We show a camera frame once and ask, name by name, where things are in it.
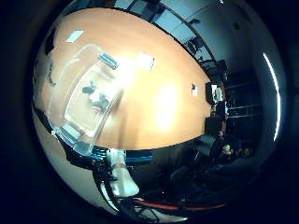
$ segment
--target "office chair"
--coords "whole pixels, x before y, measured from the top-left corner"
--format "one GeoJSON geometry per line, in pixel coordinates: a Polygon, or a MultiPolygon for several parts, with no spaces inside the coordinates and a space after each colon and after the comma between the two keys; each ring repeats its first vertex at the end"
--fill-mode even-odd
{"type": "Polygon", "coordinates": [[[206,101],[210,104],[210,105],[214,105],[214,98],[213,98],[213,89],[212,89],[212,83],[208,82],[206,83],[206,101]]]}
{"type": "Polygon", "coordinates": [[[199,50],[201,47],[205,45],[205,42],[201,37],[197,36],[193,39],[190,39],[186,43],[186,45],[188,46],[188,49],[191,51],[191,53],[195,55],[197,50],[199,50]]]}
{"type": "Polygon", "coordinates": [[[216,104],[216,115],[218,115],[221,120],[225,121],[226,115],[226,102],[220,101],[216,104]]]}
{"type": "Polygon", "coordinates": [[[205,133],[217,137],[221,129],[222,129],[222,119],[220,117],[215,116],[215,117],[206,118],[205,133]]]}

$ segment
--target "orange tabletop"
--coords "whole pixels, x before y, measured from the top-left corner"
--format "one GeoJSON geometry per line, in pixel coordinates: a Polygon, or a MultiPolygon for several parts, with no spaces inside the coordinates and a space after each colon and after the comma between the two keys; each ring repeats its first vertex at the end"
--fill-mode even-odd
{"type": "MultiPolygon", "coordinates": [[[[109,8],[72,13],[58,26],[51,52],[52,82],[59,80],[68,62],[88,44],[95,44],[120,63],[121,98],[113,106],[97,136],[99,147],[148,149],[181,143],[204,133],[210,105],[206,102],[203,69],[171,35],[134,15],[109,8]],[[84,33],[74,42],[65,40],[75,31],[84,33]],[[143,66],[143,53],[154,58],[152,69],[143,66]],[[192,93],[192,85],[197,94],[192,93]]],[[[49,107],[53,86],[45,81],[40,102],[49,107]]],[[[52,122],[59,126],[69,101],[64,94],[52,122]]]]}

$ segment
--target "clear plastic container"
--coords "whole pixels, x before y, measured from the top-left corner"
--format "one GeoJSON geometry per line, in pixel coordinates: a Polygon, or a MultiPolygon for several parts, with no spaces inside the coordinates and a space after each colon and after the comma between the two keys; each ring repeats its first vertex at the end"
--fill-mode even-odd
{"type": "Polygon", "coordinates": [[[47,111],[54,131],[85,156],[92,153],[121,90],[114,69],[99,60],[103,54],[95,44],[75,54],[53,88],[47,111]]]}

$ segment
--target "fluorescent light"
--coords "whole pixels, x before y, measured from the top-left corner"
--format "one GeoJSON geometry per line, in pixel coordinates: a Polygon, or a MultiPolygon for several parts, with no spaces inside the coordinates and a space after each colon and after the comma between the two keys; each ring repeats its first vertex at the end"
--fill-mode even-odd
{"type": "Polygon", "coordinates": [[[278,137],[278,130],[279,130],[279,125],[280,125],[280,113],[281,113],[281,100],[280,100],[280,94],[279,94],[279,86],[278,86],[278,80],[277,80],[277,77],[276,77],[276,74],[275,74],[275,71],[273,69],[273,66],[272,64],[270,63],[267,55],[265,53],[263,53],[263,57],[264,59],[266,60],[267,64],[268,64],[268,67],[270,69],[270,72],[271,72],[271,75],[272,75],[272,78],[273,78],[273,82],[274,82],[274,86],[275,86],[275,89],[277,91],[277,99],[278,99],[278,119],[277,119],[277,127],[275,129],[275,134],[274,134],[274,138],[273,138],[273,141],[275,141],[278,137]]]}
{"type": "Polygon", "coordinates": [[[67,43],[74,43],[82,34],[84,33],[84,31],[81,30],[76,30],[74,31],[67,39],[66,42],[67,43]]]}

